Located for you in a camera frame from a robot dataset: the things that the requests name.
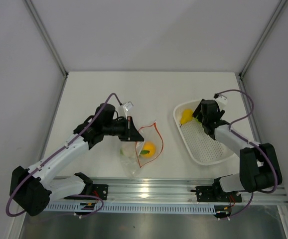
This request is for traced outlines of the green apple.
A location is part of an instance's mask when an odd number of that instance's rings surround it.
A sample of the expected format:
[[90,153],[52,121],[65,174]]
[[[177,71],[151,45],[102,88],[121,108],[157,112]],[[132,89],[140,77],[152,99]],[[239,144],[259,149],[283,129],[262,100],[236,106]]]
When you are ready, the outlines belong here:
[[199,120],[199,118],[194,118],[194,120],[199,123],[199,124],[202,124],[202,122]]

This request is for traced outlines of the white green cabbage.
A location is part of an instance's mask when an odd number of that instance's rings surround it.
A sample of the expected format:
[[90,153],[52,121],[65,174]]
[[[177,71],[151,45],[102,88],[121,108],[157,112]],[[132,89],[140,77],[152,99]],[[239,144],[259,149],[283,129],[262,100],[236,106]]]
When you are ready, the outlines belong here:
[[120,154],[128,158],[137,157],[136,148],[133,145],[122,145],[120,149]]

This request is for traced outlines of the orange peach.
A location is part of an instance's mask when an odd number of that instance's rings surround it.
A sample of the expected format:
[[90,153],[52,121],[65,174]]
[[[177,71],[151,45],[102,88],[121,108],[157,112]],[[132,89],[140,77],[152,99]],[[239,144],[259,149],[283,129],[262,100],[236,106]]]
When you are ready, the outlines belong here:
[[152,158],[156,153],[156,146],[154,143],[147,141],[144,143],[140,156],[144,158]]

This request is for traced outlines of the clear zip top bag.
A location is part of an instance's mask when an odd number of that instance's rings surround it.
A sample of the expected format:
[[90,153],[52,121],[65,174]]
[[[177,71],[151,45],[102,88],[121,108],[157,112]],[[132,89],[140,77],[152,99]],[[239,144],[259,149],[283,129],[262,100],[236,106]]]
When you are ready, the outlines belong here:
[[120,162],[128,177],[138,175],[144,167],[157,160],[164,149],[164,140],[155,121],[142,126],[139,133],[144,137],[143,142],[123,142],[120,148]]

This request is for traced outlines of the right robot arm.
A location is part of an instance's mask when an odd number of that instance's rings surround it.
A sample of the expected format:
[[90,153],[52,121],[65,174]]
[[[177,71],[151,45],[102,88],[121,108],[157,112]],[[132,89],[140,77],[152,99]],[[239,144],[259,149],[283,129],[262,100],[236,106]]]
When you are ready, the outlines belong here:
[[222,119],[224,113],[215,100],[202,99],[192,115],[202,124],[206,135],[239,157],[237,174],[214,180],[213,197],[223,201],[230,192],[273,193],[283,180],[273,145],[253,142],[242,136]]

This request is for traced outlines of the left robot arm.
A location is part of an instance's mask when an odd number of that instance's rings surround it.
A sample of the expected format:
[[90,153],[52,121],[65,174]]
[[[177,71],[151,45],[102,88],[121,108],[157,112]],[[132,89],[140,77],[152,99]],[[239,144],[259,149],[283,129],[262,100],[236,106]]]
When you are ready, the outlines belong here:
[[105,198],[99,197],[93,180],[85,174],[78,172],[61,180],[56,180],[55,176],[78,156],[100,143],[105,136],[116,136],[122,142],[144,141],[129,115],[133,104],[127,102],[120,107],[123,116],[115,117],[116,108],[113,105],[100,104],[95,115],[78,125],[62,148],[28,168],[19,166],[13,170],[10,199],[30,216],[40,214],[51,201],[59,199],[90,198],[103,201]]

